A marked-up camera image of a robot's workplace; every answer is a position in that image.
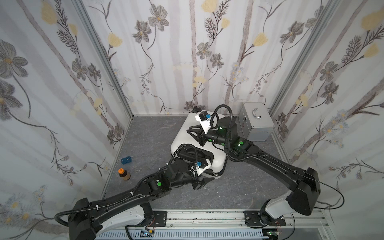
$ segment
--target wall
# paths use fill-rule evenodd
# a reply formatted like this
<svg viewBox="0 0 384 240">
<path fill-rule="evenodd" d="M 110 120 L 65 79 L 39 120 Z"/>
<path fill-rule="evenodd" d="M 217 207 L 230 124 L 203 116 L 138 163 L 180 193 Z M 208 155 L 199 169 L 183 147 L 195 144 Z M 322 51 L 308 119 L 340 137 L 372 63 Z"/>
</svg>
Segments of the wall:
<svg viewBox="0 0 384 240">
<path fill-rule="evenodd" d="M 129 118 L 70 1 L 0 1 L 0 232 L 67 239 L 99 199 Z"/>
<path fill-rule="evenodd" d="M 83 0 L 134 114 L 269 107 L 326 1 Z"/>
<path fill-rule="evenodd" d="M 339 240 L 384 233 L 383 37 L 382 1 L 342 1 L 273 117 L 294 164 L 344 194 L 324 212 Z M 319 207 L 340 205 L 321 189 Z"/>
</svg>

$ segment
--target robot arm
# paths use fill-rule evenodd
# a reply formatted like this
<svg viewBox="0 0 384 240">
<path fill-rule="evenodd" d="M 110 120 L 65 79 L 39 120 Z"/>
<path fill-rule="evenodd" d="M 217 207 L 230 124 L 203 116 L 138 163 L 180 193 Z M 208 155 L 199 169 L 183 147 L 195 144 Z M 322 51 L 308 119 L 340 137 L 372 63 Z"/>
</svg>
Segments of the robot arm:
<svg viewBox="0 0 384 240">
<path fill-rule="evenodd" d="M 310 215 L 320 194 L 320 187 L 316 182 L 316 180 L 318 181 L 317 172 L 311 168 L 303 170 L 291 166 L 270 156 L 247 139 L 238 137 L 236 124 L 228 123 L 231 123 L 228 117 L 221 118 L 216 128 L 203 129 L 199 125 L 190 127 L 187 132 L 201 146 L 207 141 L 214 144 L 230 143 L 230 147 L 225 149 L 228 152 L 227 156 L 232 161 L 244 161 L 252 164 L 289 188 L 286 194 L 276 199 L 267 200 L 262 206 L 257 220 L 268 225 L 283 214 L 290 212 Z M 199 179 L 201 174 L 199 169 L 204 168 L 205 157 L 198 149 L 191 144 L 182 144 L 173 156 L 183 152 L 183 159 L 185 159 L 185 154 L 190 154 L 193 155 L 193 158 L 197 156 L 197 161 L 189 163 L 181 158 L 176 158 L 173 161 L 172 157 L 168 166 L 144 177 L 134 188 L 98 201 L 88 202 L 87 198 L 81 199 L 77 201 L 73 210 L 56 214 L 55 220 L 69 227 L 70 240 L 92 240 L 97 234 L 127 225 L 132 227 L 146 226 L 154 219 L 154 213 L 149 202 L 168 195 L 173 187 L 191 184 L 194 189 L 200 189 L 214 179 Z M 69 215 L 68 222 L 60 218 L 64 215 Z"/>
</svg>

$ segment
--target gray floor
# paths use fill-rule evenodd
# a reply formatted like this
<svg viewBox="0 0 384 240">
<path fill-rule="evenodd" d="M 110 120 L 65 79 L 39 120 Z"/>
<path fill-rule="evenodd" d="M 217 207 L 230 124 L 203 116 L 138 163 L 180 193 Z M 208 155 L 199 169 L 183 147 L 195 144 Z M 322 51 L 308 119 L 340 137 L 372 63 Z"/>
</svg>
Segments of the gray floor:
<svg viewBox="0 0 384 240">
<path fill-rule="evenodd" d="M 134 187 L 143 176 L 164 166 L 170 158 L 170 146 L 186 117 L 134 117 L 120 158 L 131 156 L 132 162 L 122 165 L 119 160 L 105 197 Z M 257 142 L 267 153 L 280 157 L 270 136 Z M 118 169 L 124 168 L 131 178 L 124 181 Z M 172 189 L 171 194 L 151 202 L 153 209 L 257 209 L 270 198 L 287 192 L 275 178 L 244 162 L 228 161 L 223 175 L 203 189 L 191 185 Z"/>
</svg>

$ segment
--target brown bottle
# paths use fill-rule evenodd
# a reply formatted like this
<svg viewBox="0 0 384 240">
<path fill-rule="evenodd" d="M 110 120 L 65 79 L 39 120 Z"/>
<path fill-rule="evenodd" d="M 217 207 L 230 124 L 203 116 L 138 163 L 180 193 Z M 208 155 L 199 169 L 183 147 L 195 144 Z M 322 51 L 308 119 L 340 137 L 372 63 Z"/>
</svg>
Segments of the brown bottle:
<svg viewBox="0 0 384 240">
<path fill-rule="evenodd" d="M 126 180 L 126 181 L 131 177 L 131 175 L 127 172 L 127 170 L 124 170 L 122 168 L 119 169 L 119 175 L 120 177 L 123 178 L 123 180 Z"/>
</svg>

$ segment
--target small blue case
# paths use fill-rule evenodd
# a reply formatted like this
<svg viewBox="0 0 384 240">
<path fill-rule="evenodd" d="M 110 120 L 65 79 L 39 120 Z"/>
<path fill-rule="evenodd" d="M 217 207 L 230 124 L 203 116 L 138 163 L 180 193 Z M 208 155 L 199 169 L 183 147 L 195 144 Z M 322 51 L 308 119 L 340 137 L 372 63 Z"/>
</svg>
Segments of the small blue case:
<svg viewBox="0 0 384 240">
<path fill-rule="evenodd" d="M 126 164 L 126 163 L 130 163 L 130 162 L 132 162 L 131 156 L 124 157 L 121 159 L 121 164 Z"/>
</svg>

